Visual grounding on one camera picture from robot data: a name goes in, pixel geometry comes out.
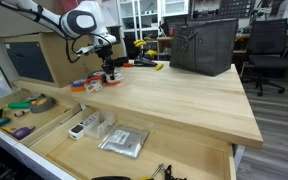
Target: black office chair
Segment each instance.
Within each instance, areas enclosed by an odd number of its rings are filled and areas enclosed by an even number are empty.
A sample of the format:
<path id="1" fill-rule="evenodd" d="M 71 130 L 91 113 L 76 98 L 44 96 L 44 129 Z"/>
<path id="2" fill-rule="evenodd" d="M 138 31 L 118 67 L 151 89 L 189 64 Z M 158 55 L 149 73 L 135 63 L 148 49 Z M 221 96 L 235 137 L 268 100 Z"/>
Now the black office chair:
<path id="1" fill-rule="evenodd" d="M 252 24 L 246 57 L 258 70 L 256 79 L 256 88 L 260 89 L 258 96 L 263 96 L 263 84 L 278 87 L 280 94 L 285 92 L 284 87 L 263 80 L 262 76 L 263 72 L 268 70 L 288 69 L 287 30 L 287 19 L 255 21 Z"/>

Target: purple object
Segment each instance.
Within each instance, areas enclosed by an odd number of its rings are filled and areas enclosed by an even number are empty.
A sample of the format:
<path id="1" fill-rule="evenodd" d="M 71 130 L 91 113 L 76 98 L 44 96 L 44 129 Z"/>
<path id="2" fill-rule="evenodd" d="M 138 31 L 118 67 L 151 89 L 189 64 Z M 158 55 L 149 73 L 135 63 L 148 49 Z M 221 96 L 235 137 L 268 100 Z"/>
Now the purple object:
<path id="1" fill-rule="evenodd" d="M 28 136 L 29 134 L 31 134 L 32 130 L 34 129 L 35 127 L 22 127 L 20 129 L 17 129 L 14 131 L 14 133 L 12 134 L 13 137 L 15 137 L 17 140 L 21 140 L 23 138 L 25 138 L 26 136 Z"/>

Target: open drawer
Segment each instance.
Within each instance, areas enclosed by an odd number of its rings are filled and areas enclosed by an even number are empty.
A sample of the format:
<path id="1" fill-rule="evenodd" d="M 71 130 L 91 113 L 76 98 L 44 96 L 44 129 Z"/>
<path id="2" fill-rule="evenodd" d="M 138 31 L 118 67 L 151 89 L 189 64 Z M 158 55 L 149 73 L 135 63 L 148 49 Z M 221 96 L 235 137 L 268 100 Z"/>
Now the open drawer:
<path id="1" fill-rule="evenodd" d="M 90 109 L 79 112 L 29 149 L 77 179 L 115 175 L 137 180 L 152 175 L 161 163 L 165 167 L 172 165 L 172 175 L 178 178 L 235 179 L 232 147 L 227 142 L 135 117 L 118 114 L 116 124 L 150 131 L 137 159 L 99 149 L 103 138 L 94 140 L 85 135 L 78 141 L 72 140 L 68 130 L 90 113 Z M 158 173 L 155 179 L 164 179 L 164 173 Z"/>
<path id="2" fill-rule="evenodd" d="M 63 124 L 77 114 L 80 111 L 80 106 L 74 101 L 69 102 L 55 98 L 56 105 L 43 113 L 33 114 L 29 112 L 18 118 L 14 117 L 14 112 L 22 109 L 9 109 L 6 105 L 12 102 L 19 102 L 21 99 L 28 96 L 30 96 L 29 92 L 21 90 L 0 98 L 0 108 L 3 108 L 4 111 L 2 117 L 9 117 L 11 119 L 9 123 L 2 127 L 21 128 L 35 126 L 35 129 L 31 132 L 31 134 L 22 140 L 17 140 L 13 138 L 12 135 L 0 129 L 0 146 L 12 154 L 15 158 L 20 160 L 23 164 L 30 167 L 29 164 L 27 164 L 27 162 L 22 158 L 21 153 L 18 152 L 14 146 L 19 143 L 25 146 L 32 145 L 37 140 L 53 131 L 57 126 Z"/>

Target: wooden floor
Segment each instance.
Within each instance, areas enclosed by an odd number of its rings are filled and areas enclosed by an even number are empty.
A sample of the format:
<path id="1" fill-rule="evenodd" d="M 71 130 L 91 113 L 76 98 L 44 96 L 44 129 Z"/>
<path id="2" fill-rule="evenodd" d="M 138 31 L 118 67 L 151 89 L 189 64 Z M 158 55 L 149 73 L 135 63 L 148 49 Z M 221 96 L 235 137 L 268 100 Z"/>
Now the wooden floor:
<path id="1" fill-rule="evenodd" d="M 244 84 L 245 91 L 264 138 L 263 148 L 246 148 L 237 172 L 238 180 L 288 180 L 288 83 L 285 94 L 264 87 L 258 97 L 254 84 Z"/>

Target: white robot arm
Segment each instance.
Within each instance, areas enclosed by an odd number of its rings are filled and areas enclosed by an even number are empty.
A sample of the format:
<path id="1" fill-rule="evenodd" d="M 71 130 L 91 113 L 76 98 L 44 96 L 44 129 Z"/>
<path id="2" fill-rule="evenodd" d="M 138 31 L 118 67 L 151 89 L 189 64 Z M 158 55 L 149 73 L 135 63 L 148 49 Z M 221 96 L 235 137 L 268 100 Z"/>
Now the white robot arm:
<path id="1" fill-rule="evenodd" d="M 75 53 L 81 56 L 96 52 L 103 59 L 103 70 L 111 76 L 111 80 L 114 80 L 114 63 L 110 56 L 112 54 L 111 45 L 116 42 L 116 38 L 108 34 L 104 26 L 101 8 L 97 2 L 82 1 L 75 9 L 61 16 L 52 13 L 32 0 L 0 0 L 0 5 L 54 30 L 66 41 L 78 39 L 83 35 L 90 35 L 92 45 L 82 47 Z M 74 61 L 71 60 L 68 44 L 66 53 L 71 63 L 76 62 L 79 58 Z"/>

